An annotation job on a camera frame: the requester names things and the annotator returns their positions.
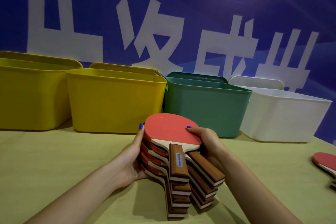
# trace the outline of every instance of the plastic container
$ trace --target plastic container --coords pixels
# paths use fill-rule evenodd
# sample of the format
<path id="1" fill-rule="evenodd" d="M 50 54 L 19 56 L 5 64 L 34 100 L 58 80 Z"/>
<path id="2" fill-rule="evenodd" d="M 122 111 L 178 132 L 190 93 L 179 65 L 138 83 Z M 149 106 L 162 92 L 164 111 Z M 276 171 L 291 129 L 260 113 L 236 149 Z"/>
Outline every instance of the plastic container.
<path id="1" fill-rule="evenodd" d="M 309 142 L 332 101 L 284 90 L 252 90 L 241 131 L 267 142 Z"/>
<path id="2" fill-rule="evenodd" d="M 66 74 L 77 131 L 137 133 L 140 122 L 161 112 L 162 76 L 91 68 Z"/>
<path id="3" fill-rule="evenodd" d="M 98 62 L 92 63 L 89 66 L 89 68 L 113 70 L 113 71 L 120 71 L 120 72 L 130 72 L 130 73 L 141 73 L 141 74 L 149 74 L 149 75 L 161 75 L 161 73 L 155 69 L 115 65 L 115 64 L 107 64 L 107 63 L 98 63 Z"/>
<path id="4" fill-rule="evenodd" d="M 164 112 L 184 116 L 219 137 L 237 137 L 251 90 L 220 82 L 166 78 Z"/>
<path id="5" fill-rule="evenodd" d="M 219 76 L 212 75 L 203 75 L 203 74 L 191 74 L 191 73 L 182 73 L 182 72 L 171 72 L 167 77 L 182 78 L 182 79 L 191 79 L 191 80 L 200 80 L 208 82 L 222 82 L 228 83 L 227 79 Z"/>
<path id="6" fill-rule="evenodd" d="M 71 117 L 65 71 L 76 60 L 0 52 L 0 129 L 50 130 Z"/>
<path id="7" fill-rule="evenodd" d="M 280 80 L 248 77 L 248 76 L 241 76 L 241 75 L 232 77 L 229 80 L 229 84 L 236 85 L 236 86 L 266 88 L 266 89 L 275 89 L 275 90 L 283 90 L 285 88 L 284 83 Z"/>

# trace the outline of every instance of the table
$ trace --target table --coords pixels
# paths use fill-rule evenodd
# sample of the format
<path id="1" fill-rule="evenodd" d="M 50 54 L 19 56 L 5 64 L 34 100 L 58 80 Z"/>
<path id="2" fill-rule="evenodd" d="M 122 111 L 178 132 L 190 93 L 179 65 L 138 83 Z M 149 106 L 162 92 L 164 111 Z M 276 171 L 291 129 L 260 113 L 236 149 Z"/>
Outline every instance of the table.
<path id="1" fill-rule="evenodd" d="M 0 131 L 0 223 L 23 223 L 95 168 L 118 154 L 134 135 L 86 134 L 71 122 L 45 132 Z M 336 155 L 336 147 L 310 143 L 260 143 L 240 135 L 221 139 L 304 223 L 336 223 L 331 177 L 316 168 L 315 152 Z M 215 206 L 198 214 L 193 206 L 183 223 L 249 223 L 226 185 Z M 114 192 L 89 224 L 167 222 L 164 190 L 151 180 Z"/>

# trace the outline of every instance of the wall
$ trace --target wall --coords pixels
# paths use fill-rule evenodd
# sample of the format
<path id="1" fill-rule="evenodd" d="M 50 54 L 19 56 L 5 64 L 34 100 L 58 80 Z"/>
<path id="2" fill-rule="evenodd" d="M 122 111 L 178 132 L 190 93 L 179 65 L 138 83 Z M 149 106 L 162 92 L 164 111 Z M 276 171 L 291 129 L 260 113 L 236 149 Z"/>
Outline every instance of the wall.
<path id="1" fill-rule="evenodd" d="M 336 100 L 336 0 L 0 1 L 0 50 L 274 77 Z M 315 135 L 332 143 L 335 120 L 333 102 Z"/>

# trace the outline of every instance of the yellow plastic box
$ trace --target yellow plastic box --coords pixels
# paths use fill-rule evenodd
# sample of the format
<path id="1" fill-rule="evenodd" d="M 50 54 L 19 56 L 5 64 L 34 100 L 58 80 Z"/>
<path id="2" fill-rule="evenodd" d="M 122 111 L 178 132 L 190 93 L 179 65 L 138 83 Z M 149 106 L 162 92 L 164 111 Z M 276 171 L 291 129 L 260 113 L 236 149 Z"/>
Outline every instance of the yellow plastic box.
<path id="1" fill-rule="evenodd" d="M 107 63 L 92 63 L 89 68 L 95 69 L 105 69 L 121 72 L 131 72 L 131 73 L 141 73 L 141 74 L 150 74 L 150 75 L 161 75 L 161 73 L 156 69 L 142 68 L 142 67 L 132 67 L 124 65 L 115 65 Z"/>
<path id="2" fill-rule="evenodd" d="M 50 130 L 71 117 L 65 71 L 76 60 L 0 51 L 0 129 Z"/>
<path id="3" fill-rule="evenodd" d="M 137 133 L 140 122 L 161 112 L 167 83 L 162 76 L 92 68 L 66 74 L 77 131 Z"/>

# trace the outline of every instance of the person's arm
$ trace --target person's arm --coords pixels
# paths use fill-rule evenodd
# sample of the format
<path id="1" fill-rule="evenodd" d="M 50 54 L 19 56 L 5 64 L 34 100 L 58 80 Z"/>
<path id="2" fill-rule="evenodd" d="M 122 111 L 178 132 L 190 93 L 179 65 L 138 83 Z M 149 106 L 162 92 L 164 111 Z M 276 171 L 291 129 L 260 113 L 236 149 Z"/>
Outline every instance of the person's arm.
<path id="1" fill-rule="evenodd" d="M 147 176 L 138 169 L 137 157 L 144 126 L 132 144 L 107 164 L 93 171 L 24 224 L 85 223 L 116 189 Z"/>
<path id="2" fill-rule="evenodd" d="M 225 174 L 225 183 L 251 224 L 302 224 L 209 128 L 188 128 L 207 148 L 207 158 Z"/>

